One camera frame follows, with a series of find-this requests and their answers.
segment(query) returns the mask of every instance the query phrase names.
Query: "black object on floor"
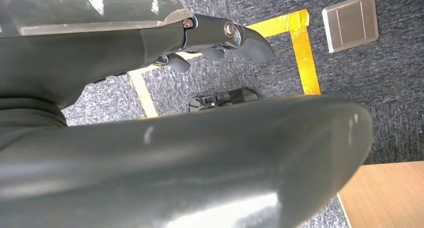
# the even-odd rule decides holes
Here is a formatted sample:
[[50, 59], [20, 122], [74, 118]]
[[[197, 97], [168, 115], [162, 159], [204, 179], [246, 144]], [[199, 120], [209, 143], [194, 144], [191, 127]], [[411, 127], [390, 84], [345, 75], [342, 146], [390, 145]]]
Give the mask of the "black object on floor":
[[211, 108], [228, 107], [235, 104], [258, 100], [258, 94], [248, 88], [235, 89], [229, 92], [209, 96], [199, 95], [193, 97], [188, 102], [188, 112], [200, 112]]

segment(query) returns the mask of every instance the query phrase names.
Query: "gray carpet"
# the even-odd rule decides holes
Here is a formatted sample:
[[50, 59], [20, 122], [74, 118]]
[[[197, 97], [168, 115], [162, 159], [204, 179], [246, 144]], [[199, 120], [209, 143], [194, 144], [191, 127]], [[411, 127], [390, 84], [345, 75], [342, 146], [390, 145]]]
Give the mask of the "gray carpet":
[[[424, 0], [376, 0], [378, 41], [328, 53], [323, 8], [345, 0], [183, 0], [196, 13], [242, 25], [308, 9], [312, 52], [322, 93], [367, 106], [375, 123], [375, 143], [367, 164], [424, 160]], [[187, 100], [249, 87], [262, 98], [302, 94], [289, 34], [269, 39], [276, 54], [256, 64], [228, 54], [225, 60], [192, 60], [185, 74], [168, 67], [144, 75], [160, 115], [185, 112]], [[142, 108], [126, 76], [90, 85], [65, 111], [72, 125], [135, 119]], [[305, 224], [347, 228], [335, 199]]]
[[81, 97], [63, 110], [70, 126], [135, 120], [145, 117], [128, 75], [87, 85]]

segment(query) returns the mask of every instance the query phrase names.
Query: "yellow tape marking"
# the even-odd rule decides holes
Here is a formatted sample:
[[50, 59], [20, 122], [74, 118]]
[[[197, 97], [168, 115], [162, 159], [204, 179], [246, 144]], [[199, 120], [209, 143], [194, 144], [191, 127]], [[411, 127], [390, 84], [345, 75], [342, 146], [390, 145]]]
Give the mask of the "yellow tape marking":
[[309, 26], [308, 10], [303, 9], [247, 26], [263, 37], [272, 37]]
[[[321, 91], [318, 83], [317, 72], [315, 70], [314, 57], [312, 55], [307, 26], [309, 26], [309, 13], [306, 9], [303, 9], [252, 24], [247, 27], [257, 31], [265, 38], [290, 32], [303, 91], [306, 95], [315, 95], [320, 94]], [[181, 52], [178, 54], [186, 60], [202, 56], [200, 53], [190, 54]], [[143, 73], [152, 71], [158, 67], [159, 66], [150, 65], [149, 67], [129, 72], [132, 84], [134, 85], [141, 101], [141, 105], [148, 118], [157, 117], [158, 112], [155, 109], [151, 95], [147, 89]]]
[[140, 70], [133, 70], [128, 72], [128, 74], [131, 78], [132, 85], [137, 92], [138, 98], [140, 99], [141, 106], [144, 110], [144, 113], [146, 114], [146, 117], [158, 117], [158, 112], [156, 111], [155, 105], [153, 104], [152, 96], [146, 86], [146, 81], [143, 75], [140, 73]]
[[302, 27], [291, 30], [290, 35], [297, 67], [299, 68], [300, 80], [302, 81], [303, 92], [305, 95], [320, 95], [320, 84], [318, 82], [317, 71], [315, 70], [308, 28]]

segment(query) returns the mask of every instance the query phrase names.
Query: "bolt head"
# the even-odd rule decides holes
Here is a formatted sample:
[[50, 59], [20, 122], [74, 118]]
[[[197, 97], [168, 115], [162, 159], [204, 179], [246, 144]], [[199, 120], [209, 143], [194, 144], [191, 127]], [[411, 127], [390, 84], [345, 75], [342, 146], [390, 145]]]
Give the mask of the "bolt head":
[[194, 26], [195, 26], [195, 23], [193, 22], [193, 20], [192, 20], [192, 19], [185, 19], [185, 20], [182, 22], [182, 25], [184, 26], [184, 28], [192, 28], [192, 27], [194, 27]]
[[227, 37], [233, 38], [234, 35], [236, 34], [236, 27], [234, 26], [232, 22], [228, 21], [224, 25], [224, 32]]

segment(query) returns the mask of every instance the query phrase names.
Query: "square metal plate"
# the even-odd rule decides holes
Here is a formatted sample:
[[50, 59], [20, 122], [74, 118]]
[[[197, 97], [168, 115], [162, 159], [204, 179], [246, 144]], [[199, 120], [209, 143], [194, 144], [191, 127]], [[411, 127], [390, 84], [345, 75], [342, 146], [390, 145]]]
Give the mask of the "square metal plate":
[[375, 0], [346, 0], [322, 10], [330, 53], [373, 42], [379, 37]]

